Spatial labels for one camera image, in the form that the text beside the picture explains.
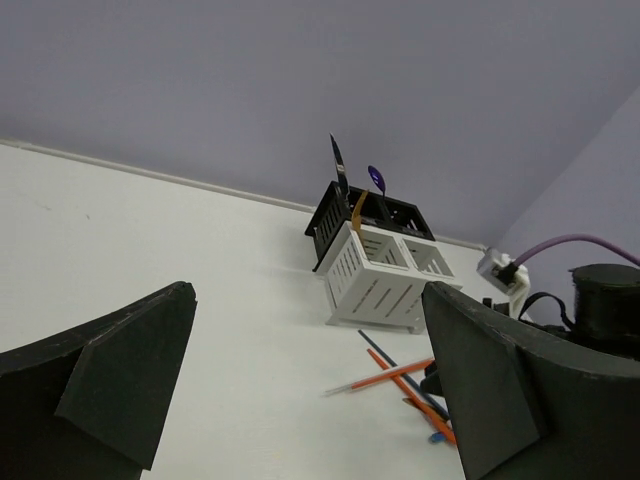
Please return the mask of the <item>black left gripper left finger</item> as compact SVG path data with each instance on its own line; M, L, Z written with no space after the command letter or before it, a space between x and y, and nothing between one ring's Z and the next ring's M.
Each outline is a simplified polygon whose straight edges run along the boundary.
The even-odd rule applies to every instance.
M197 308L176 282L1 355L4 479L138 479L151 469Z

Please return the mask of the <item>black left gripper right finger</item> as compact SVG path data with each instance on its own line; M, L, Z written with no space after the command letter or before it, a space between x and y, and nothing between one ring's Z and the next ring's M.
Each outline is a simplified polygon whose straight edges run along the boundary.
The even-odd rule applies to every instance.
M636 479L639 363L502 315L442 282L422 304L468 479Z

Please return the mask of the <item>orange white chopstick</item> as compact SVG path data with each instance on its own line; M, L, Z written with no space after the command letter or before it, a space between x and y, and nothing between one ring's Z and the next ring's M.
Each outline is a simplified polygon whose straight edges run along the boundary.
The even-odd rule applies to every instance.
M333 389L329 389L323 392L323 396L331 396L334 394L338 394L338 393L342 393L342 392L346 392L346 391L350 391L350 390L357 390L360 388L364 388L364 387L368 387L370 385L376 384L376 383L380 383L382 381L385 381L387 379L391 379L393 377L397 377L400 376L402 374L409 374L409 373L413 373L416 372L420 369L425 369L426 367L430 366L433 362L435 361L434 358L428 358L428 359L424 359L421 361L417 361L417 362L413 362L410 364L406 364L406 365L402 365L402 366L396 366L396 367L391 367L389 369L384 369L381 373L370 376L370 377L366 377L360 380L357 380L355 382L351 382L345 385L341 385L339 387L333 388Z

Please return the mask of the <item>blue spoon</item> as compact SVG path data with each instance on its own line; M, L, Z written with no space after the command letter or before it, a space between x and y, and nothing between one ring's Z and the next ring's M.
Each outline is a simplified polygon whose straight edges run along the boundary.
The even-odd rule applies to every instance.
M367 171L372 182L380 191L382 199L386 200L387 186L386 186L386 181L384 179L384 176L382 175L380 170L373 165L369 165L367 167Z

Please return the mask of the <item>black knife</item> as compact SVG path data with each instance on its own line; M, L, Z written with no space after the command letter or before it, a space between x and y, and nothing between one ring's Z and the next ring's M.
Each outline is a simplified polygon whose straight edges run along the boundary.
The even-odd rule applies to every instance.
M330 141L331 141L331 147L334 155L338 185L339 185L342 197L345 199L345 201L348 201L350 188L349 188L349 183L346 175L346 168L344 165L342 154L333 134L330 134Z

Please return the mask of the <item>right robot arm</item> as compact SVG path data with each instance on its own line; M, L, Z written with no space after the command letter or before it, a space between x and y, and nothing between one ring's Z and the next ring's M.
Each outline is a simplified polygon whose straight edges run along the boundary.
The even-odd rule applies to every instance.
M639 269L592 264L571 270L574 321L561 337L593 350L638 360Z

